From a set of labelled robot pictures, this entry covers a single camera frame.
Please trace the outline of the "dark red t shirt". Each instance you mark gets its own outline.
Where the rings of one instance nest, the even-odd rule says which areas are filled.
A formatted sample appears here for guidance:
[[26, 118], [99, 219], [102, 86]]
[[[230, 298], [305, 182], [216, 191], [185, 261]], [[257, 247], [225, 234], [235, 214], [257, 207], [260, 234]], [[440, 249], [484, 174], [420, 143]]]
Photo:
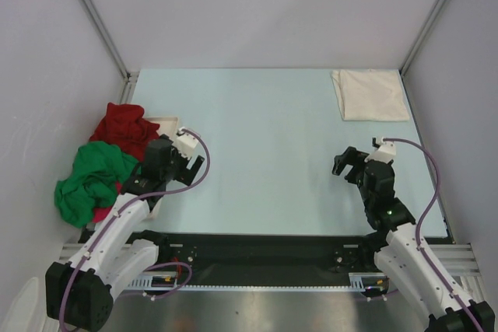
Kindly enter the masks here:
[[90, 142], [106, 142], [142, 162], [147, 145], [160, 136], [160, 125], [144, 118], [145, 110], [135, 104], [108, 103], [104, 117], [90, 136]]

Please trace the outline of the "cream white t shirt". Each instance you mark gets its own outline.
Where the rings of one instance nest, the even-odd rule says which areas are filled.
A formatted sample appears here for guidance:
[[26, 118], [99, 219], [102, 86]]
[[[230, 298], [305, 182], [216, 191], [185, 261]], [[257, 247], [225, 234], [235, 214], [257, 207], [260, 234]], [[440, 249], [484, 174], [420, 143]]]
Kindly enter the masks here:
[[410, 119], [396, 70], [335, 69], [331, 71], [331, 80], [344, 121], [402, 122]]

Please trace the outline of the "green t shirt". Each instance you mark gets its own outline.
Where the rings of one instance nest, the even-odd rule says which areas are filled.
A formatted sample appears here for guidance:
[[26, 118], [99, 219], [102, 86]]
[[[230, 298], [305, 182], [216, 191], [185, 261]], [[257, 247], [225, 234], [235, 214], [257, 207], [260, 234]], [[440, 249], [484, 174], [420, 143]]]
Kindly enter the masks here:
[[95, 208], [113, 206], [117, 183], [124, 183], [138, 160], [106, 142], [79, 147], [70, 175], [56, 183], [54, 205], [63, 221], [82, 228], [93, 219]]

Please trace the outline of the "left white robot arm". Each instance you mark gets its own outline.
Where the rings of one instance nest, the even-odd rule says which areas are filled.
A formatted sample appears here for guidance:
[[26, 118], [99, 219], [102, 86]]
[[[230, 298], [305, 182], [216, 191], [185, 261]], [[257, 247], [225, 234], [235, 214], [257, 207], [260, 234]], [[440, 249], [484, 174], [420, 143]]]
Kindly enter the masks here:
[[60, 331], [100, 330], [115, 301], [144, 271], [170, 267], [192, 277], [191, 265], [174, 259], [164, 234], [143, 231], [129, 248], [125, 244], [157, 203], [172, 193], [169, 182], [182, 183], [179, 191], [186, 192], [207, 177], [210, 154], [195, 155], [196, 147], [204, 145], [187, 128], [151, 141], [96, 231], [65, 263], [54, 262], [47, 269], [47, 316], [58, 321]]

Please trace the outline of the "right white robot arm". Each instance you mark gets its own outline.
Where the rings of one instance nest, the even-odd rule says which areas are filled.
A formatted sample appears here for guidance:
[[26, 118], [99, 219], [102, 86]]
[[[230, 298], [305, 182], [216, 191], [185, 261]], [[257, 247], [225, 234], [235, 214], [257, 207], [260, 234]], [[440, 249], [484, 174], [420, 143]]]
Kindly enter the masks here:
[[426, 331], [493, 331], [496, 316], [478, 302], [443, 266], [420, 233], [420, 223], [395, 195], [393, 142], [381, 142], [368, 154], [348, 147], [334, 157], [332, 174], [344, 169], [356, 185], [373, 233], [365, 238], [359, 262], [380, 270], [417, 312]]

